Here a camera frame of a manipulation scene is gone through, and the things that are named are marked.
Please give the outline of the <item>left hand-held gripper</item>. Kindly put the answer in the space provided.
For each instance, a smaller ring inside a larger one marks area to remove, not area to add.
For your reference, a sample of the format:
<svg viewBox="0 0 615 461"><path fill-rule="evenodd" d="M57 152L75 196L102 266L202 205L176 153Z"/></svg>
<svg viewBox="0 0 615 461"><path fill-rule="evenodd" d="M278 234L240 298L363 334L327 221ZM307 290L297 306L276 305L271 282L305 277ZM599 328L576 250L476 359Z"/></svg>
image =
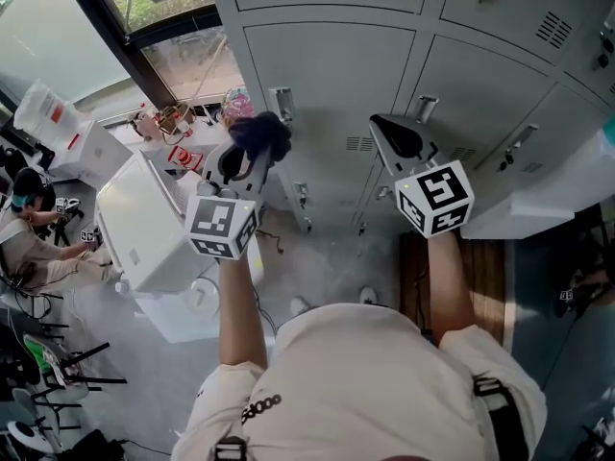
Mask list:
<svg viewBox="0 0 615 461"><path fill-rule="evenodd" d="M269 168L269 151L250 161L231 140L207 156L184 221L196 253L234 260L243 256L259 226L261 191Z"/></svg>

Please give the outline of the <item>dark blue cloth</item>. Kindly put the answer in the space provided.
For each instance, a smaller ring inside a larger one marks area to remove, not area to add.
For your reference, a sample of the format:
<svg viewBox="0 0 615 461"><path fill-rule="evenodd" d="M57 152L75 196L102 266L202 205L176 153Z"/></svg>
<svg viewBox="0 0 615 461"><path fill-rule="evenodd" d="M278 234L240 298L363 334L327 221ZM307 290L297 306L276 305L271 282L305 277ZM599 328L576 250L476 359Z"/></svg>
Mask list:
<svg viewBox="0 0 615 461"><path fill-rule="evenodd" d="M291 150L291 130L271 111L252 118L237 118L229 127L229 135L250 161L269 151L270 164L273 165L282 161Z"/></svg>

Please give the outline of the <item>grey metal locker door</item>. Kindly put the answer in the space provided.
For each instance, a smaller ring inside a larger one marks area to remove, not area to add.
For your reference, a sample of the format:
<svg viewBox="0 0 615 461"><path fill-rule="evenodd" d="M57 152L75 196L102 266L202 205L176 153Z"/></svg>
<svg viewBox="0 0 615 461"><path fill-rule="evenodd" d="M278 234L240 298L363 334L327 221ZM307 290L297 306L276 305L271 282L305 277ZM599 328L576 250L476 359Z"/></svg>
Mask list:
<svg viewBox="0 0 615 461"><path fill-rule="evenodd" d="M287 88L297 158L325 162L359 152L368 118L392 109L414 40L410 30L357 23L250 27L246 37L264 91Z"/></svg>

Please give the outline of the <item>person's right forearm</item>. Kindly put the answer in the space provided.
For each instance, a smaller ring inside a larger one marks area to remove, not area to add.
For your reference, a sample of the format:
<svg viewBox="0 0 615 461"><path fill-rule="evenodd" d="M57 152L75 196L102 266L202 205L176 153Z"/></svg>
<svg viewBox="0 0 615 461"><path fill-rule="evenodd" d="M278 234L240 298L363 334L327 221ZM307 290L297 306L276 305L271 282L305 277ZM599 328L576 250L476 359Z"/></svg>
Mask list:
<svg viewBox="0 0 615 461"><path fill-rule="evenodd" d="M456 235L447 231L428 240L430 321L433 339L440 345L444 335L475 323Z"/></svg>

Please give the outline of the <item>person's left forearm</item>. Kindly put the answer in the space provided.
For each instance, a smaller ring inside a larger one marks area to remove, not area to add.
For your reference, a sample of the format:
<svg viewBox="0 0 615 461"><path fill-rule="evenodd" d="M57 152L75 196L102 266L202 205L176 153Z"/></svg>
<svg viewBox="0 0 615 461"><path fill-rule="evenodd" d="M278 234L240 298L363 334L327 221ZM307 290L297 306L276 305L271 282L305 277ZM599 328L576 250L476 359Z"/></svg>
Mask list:
<svg viewBox="0 0 615 461"><path fill-rule="evenodd" d="M266 369L265 340L247 255L221 260L219 290L220 363L250 362Z"/></svg>

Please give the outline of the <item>grey metal locker cabinet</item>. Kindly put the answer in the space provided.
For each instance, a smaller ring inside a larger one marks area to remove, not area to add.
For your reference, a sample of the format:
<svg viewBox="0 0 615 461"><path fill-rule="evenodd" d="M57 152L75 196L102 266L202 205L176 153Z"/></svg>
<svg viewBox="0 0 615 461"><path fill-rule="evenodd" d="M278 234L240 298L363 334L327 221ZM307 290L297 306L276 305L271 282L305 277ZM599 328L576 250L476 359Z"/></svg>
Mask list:
<svg viewBox="0 0 615 461"><path fill-rule="evenodd" d="M216 0L257 110L270 110L250 27L341 22L414 32L392 109L414 119L420 95L439 98L427 124L459 160L489 209L563 162L615 114L615 0ZM526 125L535 132L505 152ZM392 180L370 135L335 161L290 155L280 178L305 231L398 231Z"/></svg>

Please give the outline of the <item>white windowsill ledge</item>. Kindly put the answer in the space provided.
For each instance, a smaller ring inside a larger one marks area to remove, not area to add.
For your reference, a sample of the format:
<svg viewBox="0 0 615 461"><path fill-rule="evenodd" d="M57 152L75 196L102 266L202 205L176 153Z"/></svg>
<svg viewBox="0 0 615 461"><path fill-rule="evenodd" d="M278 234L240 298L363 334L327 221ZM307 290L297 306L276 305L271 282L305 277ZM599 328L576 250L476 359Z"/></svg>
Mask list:
<svg viewBox="0 0 615 461"><path fill-rule="evenodd" d="M209 125L206 117L198 116L190 125L192 134L184 136L175 134L164 139L145 140L128 122L103 123L105 129L132 152L142 151L147 157L156 161L166 161L175 146L187 149L190 152L202 153L206 156L216 146L228 139L226 130L220 123Z"/></svg>

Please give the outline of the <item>red clear plastic lantern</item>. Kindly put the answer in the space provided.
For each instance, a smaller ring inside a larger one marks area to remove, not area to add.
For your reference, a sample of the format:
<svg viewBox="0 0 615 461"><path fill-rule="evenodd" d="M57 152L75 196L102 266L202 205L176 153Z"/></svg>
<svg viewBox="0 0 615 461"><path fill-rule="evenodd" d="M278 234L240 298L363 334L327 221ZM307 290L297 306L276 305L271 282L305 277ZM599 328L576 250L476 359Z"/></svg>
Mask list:
<svg viewBox="0 0 615 461"><path fill-rule="evenodd" d="M202 152L190 151L176 145L171 150L167 161L185 170L200 173L203 169L205 156Z"/></svg>

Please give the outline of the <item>colourful patterned bag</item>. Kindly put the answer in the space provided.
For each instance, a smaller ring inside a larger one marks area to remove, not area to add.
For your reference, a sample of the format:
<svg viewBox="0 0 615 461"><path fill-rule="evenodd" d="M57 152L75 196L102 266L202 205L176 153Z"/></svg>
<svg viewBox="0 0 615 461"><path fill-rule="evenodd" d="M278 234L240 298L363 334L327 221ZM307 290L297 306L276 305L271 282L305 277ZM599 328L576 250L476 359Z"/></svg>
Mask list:
<svg viewBox="0 0 615 461"><path fill-rule="evenodd" d="M222 123L230 127L239 118L252 118L254 106L245 85L229 89L221 104Z"/></svg>

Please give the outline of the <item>pink ornament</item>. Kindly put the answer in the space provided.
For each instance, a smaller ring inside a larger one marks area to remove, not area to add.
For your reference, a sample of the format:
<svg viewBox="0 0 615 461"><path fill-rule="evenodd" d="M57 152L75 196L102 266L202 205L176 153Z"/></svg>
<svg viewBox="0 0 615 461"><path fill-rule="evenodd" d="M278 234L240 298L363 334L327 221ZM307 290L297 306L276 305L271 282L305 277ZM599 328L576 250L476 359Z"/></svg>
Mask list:
<svg viewBox="0 0 615 461"><path fill-rule="evenodd" d="M135 132L145 141L159 140L160 130L157 122L145 112L139 112L129 119Z"/></svg>

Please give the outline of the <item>large white cardboard box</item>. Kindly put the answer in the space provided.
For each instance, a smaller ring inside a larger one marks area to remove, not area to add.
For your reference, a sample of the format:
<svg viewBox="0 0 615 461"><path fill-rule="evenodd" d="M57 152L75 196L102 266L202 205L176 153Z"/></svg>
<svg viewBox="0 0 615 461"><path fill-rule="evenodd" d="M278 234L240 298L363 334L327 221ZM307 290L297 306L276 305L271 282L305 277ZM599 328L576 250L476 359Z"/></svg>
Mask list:
<svg viewBox="0 0 615 461"><path fill-rule="evenodd" d="M136 292L184 292L214 263L185 233L190 185L138 151L98 191L95 223L115 269Z"/></svg>

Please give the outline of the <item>thin white pole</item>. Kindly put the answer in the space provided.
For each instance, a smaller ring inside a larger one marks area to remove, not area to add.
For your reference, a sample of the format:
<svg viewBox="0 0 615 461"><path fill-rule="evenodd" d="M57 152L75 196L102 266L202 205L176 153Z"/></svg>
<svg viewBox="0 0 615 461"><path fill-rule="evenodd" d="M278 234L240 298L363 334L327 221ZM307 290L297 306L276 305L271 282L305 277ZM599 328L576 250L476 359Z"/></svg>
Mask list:
<svg viewBox="0 0 615 461"><path fill-rule="evenodd" d="M208 75L210 73L210 71L212 70L212 68L215 66L219 55L221 54L223 48L225 47L225 45L227 44L227 40L228 38L226 37L226 35L222 38L222 40L220 41L219 45L217 46L214 54L212 55L212 58L207 66L207 68L205 69L205 72L202 76L202 79L200 81L200 83L196 86L193 94L190 97L190 100L195 99L198 95L199 95L199 91L201 90L201 88L203 87L206 79L208 78Z"/></svg>

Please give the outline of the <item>black-framed window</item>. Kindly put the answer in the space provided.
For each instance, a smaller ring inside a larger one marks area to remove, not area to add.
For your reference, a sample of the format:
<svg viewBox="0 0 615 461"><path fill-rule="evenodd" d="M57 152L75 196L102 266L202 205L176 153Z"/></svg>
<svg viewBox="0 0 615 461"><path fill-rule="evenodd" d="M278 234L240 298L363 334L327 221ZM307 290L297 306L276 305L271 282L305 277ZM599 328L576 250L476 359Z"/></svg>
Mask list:
<svg viewBox="0 0 615 461"><path fill-rule="evenodd" d="M99 117L190 100L226 29L216 0L0 0L0 96L41 80ZM242 81L228 38L199 95Z"/></svg>

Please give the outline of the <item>white carton with red sticker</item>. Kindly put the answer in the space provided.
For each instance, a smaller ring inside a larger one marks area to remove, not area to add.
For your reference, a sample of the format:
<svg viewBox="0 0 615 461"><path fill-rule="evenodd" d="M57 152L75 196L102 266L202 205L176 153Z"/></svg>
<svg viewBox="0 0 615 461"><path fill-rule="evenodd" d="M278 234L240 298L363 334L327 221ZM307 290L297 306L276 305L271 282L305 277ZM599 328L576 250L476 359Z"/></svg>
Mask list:
<svg viewBox="0 0 615 461"><path fill-rule="evenodd" d="M78 180L97 190L133 152L97 121L82 122L75 133L56 140L48 172L58 180Z"/></svg>

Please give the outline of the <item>white partition unit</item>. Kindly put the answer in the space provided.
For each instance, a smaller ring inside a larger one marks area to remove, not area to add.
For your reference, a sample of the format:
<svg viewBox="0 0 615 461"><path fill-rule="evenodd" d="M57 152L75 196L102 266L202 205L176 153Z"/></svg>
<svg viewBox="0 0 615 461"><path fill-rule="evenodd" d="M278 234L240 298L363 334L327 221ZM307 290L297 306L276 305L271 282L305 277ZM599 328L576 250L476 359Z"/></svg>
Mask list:
<svg viewBox="0 0 615 461"><path fill-rule="evenodd" d="M615 195L615 119L530 187L474 217L460 229L470 240L521 240L574 219Z"/></svg>

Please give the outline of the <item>low white box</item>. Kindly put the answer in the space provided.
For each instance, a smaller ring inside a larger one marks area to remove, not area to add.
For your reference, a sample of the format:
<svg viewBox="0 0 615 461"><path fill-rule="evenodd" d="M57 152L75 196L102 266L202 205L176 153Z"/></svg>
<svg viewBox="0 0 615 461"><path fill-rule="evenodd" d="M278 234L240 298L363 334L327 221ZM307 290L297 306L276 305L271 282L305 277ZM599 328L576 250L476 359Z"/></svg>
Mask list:
<svg viewBox="0 0 615 461"><path fill-rule="evenodd" d="M244 255L247 255L252 280L259 280L263 269L256 233ZM184 292L136 292L136 301L141 310L170 343L215 338L218 335L219 286L216 263L222 259L211 258L214 263Z"/></svg>

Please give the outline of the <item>translucent red-labelled plastic container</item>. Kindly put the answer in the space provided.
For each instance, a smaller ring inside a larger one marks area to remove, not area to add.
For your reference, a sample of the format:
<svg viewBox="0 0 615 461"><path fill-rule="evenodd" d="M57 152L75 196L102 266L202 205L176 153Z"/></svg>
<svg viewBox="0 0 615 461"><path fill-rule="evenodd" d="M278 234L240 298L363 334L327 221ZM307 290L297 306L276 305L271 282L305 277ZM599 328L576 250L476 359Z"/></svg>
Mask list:
<svg viewBox="0 0 615 461"><path fill-rule="evenodd" d="M73 104L36 80L26 91L14 116L14 126L47 146L67 142L79 130L81 115Z"/></svg>

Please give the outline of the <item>person's cream t-shirt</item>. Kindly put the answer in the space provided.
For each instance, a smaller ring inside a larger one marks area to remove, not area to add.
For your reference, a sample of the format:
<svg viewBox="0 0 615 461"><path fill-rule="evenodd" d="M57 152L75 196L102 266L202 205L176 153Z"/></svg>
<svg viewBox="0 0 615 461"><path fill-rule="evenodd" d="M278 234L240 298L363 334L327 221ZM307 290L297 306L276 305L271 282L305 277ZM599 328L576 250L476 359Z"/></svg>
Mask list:
<svg viewBox="0 0 615 461"><path fill-rule="evenodd" d="M547 420L536 382L485 330L447 332L439 345L407 317L336 303L281 326L268 367L217 367L196 396L172 461L213 461L241 438L253 461L497 461L478 378L497 379L535 449Z"/></svg>

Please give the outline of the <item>green white seat stool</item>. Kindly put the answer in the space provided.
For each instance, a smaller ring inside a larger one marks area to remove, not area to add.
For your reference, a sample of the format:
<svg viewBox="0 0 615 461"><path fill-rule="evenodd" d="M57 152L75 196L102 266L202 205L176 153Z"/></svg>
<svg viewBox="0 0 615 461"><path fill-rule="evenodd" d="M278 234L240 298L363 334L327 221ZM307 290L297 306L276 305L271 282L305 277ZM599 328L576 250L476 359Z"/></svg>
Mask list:
<svg viewBox="0 0 615 461"><path fill-rule="evenodd" d="M102 385L126 385L120 377L88 376L82 365L111 345L106 342L85 352L69 352L63 345L42 336L25 334L27 351L38 366L43 389L32 395L35 405L78 407L92 392L101 392Z"/></svg>

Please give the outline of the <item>black bag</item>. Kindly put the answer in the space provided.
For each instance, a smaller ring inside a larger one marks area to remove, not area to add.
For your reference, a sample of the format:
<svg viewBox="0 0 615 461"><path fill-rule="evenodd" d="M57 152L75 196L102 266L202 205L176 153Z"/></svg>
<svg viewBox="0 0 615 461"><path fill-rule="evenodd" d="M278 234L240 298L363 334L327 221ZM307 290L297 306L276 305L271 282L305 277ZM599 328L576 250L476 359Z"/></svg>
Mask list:
<svg viewBox="0 0 615 461"><path fill-rule="evenodd" d="M72 449L57 456L58 461L126 461L125 451L116 440L108 441L95 429L78 441Z"/></svg>

